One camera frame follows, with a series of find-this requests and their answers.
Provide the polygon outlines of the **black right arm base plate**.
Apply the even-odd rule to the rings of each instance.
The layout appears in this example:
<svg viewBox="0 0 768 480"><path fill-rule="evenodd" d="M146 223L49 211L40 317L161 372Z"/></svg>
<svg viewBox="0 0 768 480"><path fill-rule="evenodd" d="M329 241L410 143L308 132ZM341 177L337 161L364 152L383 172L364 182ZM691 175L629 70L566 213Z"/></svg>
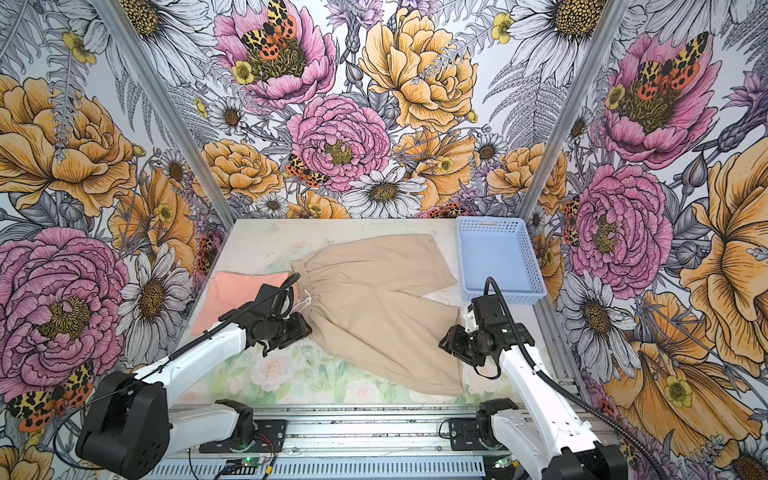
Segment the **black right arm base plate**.
<svg viewBox="0 0 768 480"><path fill-rule="evenodd" d="M488 420L478 418L450 418L447 437L452 451L492 451L500 444L492 435Z"/></svg>

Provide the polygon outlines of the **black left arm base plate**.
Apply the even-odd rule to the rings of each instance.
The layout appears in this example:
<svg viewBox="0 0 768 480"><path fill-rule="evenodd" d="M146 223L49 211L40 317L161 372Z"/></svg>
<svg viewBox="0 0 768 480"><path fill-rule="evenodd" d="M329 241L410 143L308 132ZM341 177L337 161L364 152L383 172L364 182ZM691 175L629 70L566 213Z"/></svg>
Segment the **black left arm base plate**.
<svg viewBox="0 0 768 480"><path fill-rule="evenodd" d="M288 422L281 419L256 419L252 432L247 431L245 440L232 437L203 443L198 447L202 454L256 454L281 453L287 436Z"/></svg>

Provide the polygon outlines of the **pink graphic t-shirt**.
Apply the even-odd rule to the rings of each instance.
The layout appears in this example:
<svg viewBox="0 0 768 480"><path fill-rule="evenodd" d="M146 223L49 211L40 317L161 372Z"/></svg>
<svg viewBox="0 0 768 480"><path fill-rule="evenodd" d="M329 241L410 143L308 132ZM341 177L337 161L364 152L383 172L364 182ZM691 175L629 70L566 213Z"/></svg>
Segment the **pink graphic t-shirt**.
<svg viewBox="0 0 768 480"><path fill-rule="evenodd" d="M290 275L290 272L269 275L216 273L208 284L206 298L201 312L192 325L191 334L201 335L205 330L210 329L221 315L246 302L253 301L263 285L279 287Z"/></svg>

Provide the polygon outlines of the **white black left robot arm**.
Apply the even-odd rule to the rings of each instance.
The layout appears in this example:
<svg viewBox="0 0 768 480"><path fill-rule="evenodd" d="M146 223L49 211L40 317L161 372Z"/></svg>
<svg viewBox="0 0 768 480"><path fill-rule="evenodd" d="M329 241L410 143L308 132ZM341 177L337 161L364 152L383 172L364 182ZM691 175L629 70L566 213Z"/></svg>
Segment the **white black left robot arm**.
<svg viewBox="0 0 768 480"><path fill-rule="evenodd" d="M312 329L294 311L290 274L264 284L254 300L221 315L197 338L166 357L128 374L113 372L85 404L77 456L125 479L140 479L167 455L208 443L244 451L257 440L251 407L233 400L192 410L171 409L202 377L258 346L263 355L285 349Z"/></svg>

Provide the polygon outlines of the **beige drawstring garment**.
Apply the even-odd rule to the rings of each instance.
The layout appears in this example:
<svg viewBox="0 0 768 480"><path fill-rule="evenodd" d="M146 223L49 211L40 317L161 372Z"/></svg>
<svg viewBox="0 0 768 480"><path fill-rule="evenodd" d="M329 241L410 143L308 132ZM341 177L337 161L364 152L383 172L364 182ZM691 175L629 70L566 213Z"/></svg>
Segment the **beige drawstring garment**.
<svg viewBox="0 0 768 480"><path fill-rule="evenodd" d="M422 394L462 393L459 362L439 347L459 310L429 297L457 280L432 236L329 245L292 269L311 299L311 337L327 353Z"/></svg>

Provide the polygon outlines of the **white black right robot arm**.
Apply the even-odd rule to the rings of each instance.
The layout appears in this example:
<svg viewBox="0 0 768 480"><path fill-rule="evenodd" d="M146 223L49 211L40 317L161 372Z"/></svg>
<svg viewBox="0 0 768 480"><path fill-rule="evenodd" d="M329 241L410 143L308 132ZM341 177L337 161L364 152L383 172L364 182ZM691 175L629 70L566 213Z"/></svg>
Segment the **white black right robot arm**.
<svg viewBox="0 0 768 480"><path fill-rule="evenodd" d="M557 392L526 326L516 322L499 295L474 298L468 307L477 328L451 327L439 347L478 368L492 359L497 377L510 380L529 414L509 399L481 404L481 442L505 447L531 479L627 479L629 465L617 445L603 444L572 403Z"/></svg>

